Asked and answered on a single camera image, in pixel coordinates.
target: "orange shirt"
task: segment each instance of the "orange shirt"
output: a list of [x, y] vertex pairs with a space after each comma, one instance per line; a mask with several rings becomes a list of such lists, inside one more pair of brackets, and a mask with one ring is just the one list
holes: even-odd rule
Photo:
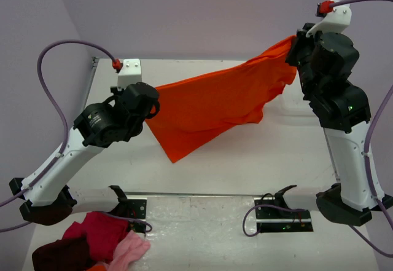
[[160, 112], [146, 122], [172, 162], [235, 125], [262, 120], [263, 105], [295, 78], [285, 63], [292, 38], [239, 66], [157, 88]]

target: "lavender wall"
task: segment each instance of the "lavender wall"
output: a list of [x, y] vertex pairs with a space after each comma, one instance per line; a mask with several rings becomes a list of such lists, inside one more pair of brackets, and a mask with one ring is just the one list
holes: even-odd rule
[[[0, 200], [8, 182], [34, 171], [61, 141], [62, 127], [39, 85], [36, 60], [47, 44], [79, 38], [62, 0], [0, 0]], [[69, 121], [81, 108], [90, 73], [85, 48], [66, 45], [44, 60], [49, 89]], [[0, 228], [22, 221], [21, 201], [0, 209]], [[0, 234], [1, 270], [20, 270], [34, 226]]]
[[79, 34], [139, 58], [247, 59], [314, 20], [320, 0], [64, 0]]

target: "red cable connector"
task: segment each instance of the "red cable connector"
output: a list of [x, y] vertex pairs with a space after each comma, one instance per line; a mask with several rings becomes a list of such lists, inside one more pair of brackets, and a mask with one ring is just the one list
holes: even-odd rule
[[333, 1], [324, 1], [318, 6], [318, 13], [327, 14], [333, 11], [333, 8], [330, 7], [330, 4], [333, 4]]
[[123, 63], [119, 59], [116, 59], [116, 61], [112, 61], [112, 67], [119, 72], [123, 68]]

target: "fabric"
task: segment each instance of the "fabric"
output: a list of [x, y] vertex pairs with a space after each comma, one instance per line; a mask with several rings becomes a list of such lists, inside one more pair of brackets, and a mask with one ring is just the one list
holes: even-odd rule
[[292, 38], [234, 68], [157, 88], [160, 112], [146, 122], [172, 162], [235, 125], [262, 120], [263, 105], [295, 78], [285, 63]]
[[106, 271], [106, 268], [102, 264], [98, 264], [93, 266], [92, 268], [88, 269], [87, 271]]
[[94, 264], [84, 237], [44, 245], [35, 250], [32, 260], [35, 271], [84, 271]]
[[135, 232], [130, 231], [116, 247], [113, 261], [109, 265], [100, 262], [96, 266], [105, 266], [107, 271], [127, 271], [129, 264], [142, 258], [149, 248], [150, 242], [143, 241]]
[[90, 257], [94, 261], [110, 262], [113, 260], [116, 246], [127, 235], [127, 226], [127, 221], [92, 212], [86, 214], [81, 224], [72, 223], [64, 233], [63, 239], [86, 237], [90, 248]]

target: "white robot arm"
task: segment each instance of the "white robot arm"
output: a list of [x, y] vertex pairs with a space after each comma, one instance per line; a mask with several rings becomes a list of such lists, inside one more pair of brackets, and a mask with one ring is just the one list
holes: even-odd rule
[[[351, 9], [349, 4], [329, 9], [334, 2], [319, 4], [317, 16], [323, 19], [297, 31], [286, 62], [298, 69], [303, 99], [324, 129], [339, 182], [324, 192], [291, 187], [281, 195], [288, 208], [319, 210], [329, 221], [361, 226], [371, 220], [371, 211], [380, 210], [377, 199], [389, 208], [392, 197], [379, 184], [371, 149], [367, 155], [364, 151], [371, 119], [367, 96], [348, 81], [359, 58], [350, 38], [341, 34], [351, 21]], [[369, 175], [365, 157], [370, 158]]]
[[[110, 212], [119, 204], [126, 204], [125, 194], [119, 186], [82, 190], [66, 185], [104, 148], [113, 142], [128, 142], [131, 137], [139, 135], [144, 120], [153, 118], [160, 110], [158, 92], [143, 82], [130, 84], [125, 89], [112, 87], [111, 91], [112, 96], [102, 103], [87, 106], [74, 121], [66, 149], [61, 155], [58, 155], [57, 149], [33, 174], [25, 179], [11, 180], [10, 187], [14, 195], [24, 192], [26, 202], [20, 211], [25, 221], [52, 225], [71, 213]], [[58, 157], [58, 161], [30, 187], [54, 157]]]

